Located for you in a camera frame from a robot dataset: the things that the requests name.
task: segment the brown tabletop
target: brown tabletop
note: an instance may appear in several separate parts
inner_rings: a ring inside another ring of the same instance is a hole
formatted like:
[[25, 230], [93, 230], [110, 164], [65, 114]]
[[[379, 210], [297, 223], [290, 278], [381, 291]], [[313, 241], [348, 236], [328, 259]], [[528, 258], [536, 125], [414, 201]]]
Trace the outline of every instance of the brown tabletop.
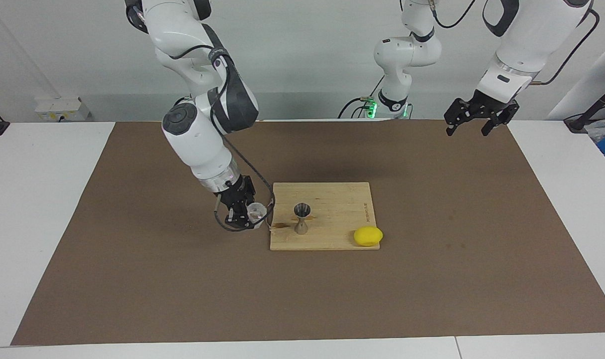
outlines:
[[[273, 182], [371, 184], [377, 251], [234, 234], [159, 123], [117, 123], [13, 345], [605, 332], [605, 296], [506, 127], [259, 123]], [[267, 191], [252, 175], [259, 191]]]

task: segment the white electrical box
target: white electrical box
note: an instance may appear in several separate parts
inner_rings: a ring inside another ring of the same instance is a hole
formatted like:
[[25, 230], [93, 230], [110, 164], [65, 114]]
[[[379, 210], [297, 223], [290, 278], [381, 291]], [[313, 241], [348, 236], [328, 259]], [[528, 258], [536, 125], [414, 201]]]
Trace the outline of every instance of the white electrical box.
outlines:
[[78, 97], [37, 99], [34, 110], [42, 121], [88, 121], [91, 114]]

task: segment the white wall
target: white wall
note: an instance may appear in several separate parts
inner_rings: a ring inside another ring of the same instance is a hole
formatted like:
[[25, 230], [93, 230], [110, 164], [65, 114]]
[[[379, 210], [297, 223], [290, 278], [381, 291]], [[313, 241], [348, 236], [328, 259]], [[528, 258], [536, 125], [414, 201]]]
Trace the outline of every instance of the white wall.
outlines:
[[[582, 79], [569, 91], [564, 99], [549, 114], [551, 120], [562, 120], [587, 111], [605, 94], [605, 52], [587, 71]], [[605, 109], [593, 116], [594, 120], [605, 119]]]
[[[466, 0], [441, 2], [450, 23]], [[373, 47], [406, 35], [395, 0], [212, 0], [207, 23], [218, 32], [252, 90], [261, 118], [331, 118], [350, 98], [368, 95], [382, 70]], [[482, 1], [455, 29], [438, 29], [438, 64], [412, 71], [414, 118], [442, 118], [455, 97], [469, 98], [499, 39], [484, 27]], [[520, 119], [542, 119], [605, 50], [605, 0], [597, 32], [551, 86], [519, 96]], [[0, 0], [0, 18], [64, 96], [81, 96], [98, 121], [158, 120], [186, 92], [182, 80], [154, 58], [152, 44], [129, 25], [122, 0]], [[547, 79], [587, 31], [576, 30], [539, 79]], [[36, 121], [43, 90], [0, 39], [0, 112]]]

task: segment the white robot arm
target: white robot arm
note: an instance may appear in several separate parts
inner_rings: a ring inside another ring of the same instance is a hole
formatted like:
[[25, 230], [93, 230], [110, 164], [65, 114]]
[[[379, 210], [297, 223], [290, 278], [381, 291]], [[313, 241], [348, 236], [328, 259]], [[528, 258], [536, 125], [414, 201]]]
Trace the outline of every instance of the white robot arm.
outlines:
[[[231, 230], [254, 228], [267, 213], [261, 205], [261, 215], [250, 217], [255, 189], [223, 145], [223, 135], [253, 125], [258, 105], [214, 30], [200, 22], [211, 13], [209, 0], [125, 3], [130, 23], [150, 34], [157, 59], [181, 75], [191, 92], [164, 117], [165, 137], [201, 184], [227, 206], [225, 223]], [[222, 87], [213, 88], [219, 77]]]
[[408, 68], [435, 64], [442, 53], [428, 0], [407, 0], [402, 23], [410, 35], [383, 39], [374, 52], [374, 59], [385, 74], [378, 92], [382, 105], [378, 113], [385, 117], [396, 118], [405, 112], [412, 82]]
[[459, 125], [488, 118], [482, 129], [487, 136], [494, 127], [508, 123], [519, 109], [515, 96], [526, 89], [544, 68], [549, 57], [580, 25], [592, 0], [500, 0], [501, 19], [486, 26], [501, 37], [473, 98], [457, 98], [444, 114], [452, 136]]

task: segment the wooden cutting board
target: wooden cutting board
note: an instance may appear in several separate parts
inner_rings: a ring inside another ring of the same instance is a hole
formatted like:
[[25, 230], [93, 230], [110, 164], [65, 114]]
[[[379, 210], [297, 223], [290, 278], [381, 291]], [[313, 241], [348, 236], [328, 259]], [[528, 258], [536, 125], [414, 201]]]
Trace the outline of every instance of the wooden cutting board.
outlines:
[[[369, 182], [278, 182], [274, 184], [277, 204], [271, 228], [271, 250], [377, 250], [362, 247], [353, 232], [376, 226]], [[294, 231], [298, 218], [294, 206], [311, 206], [305, 219], [309, 231]]]

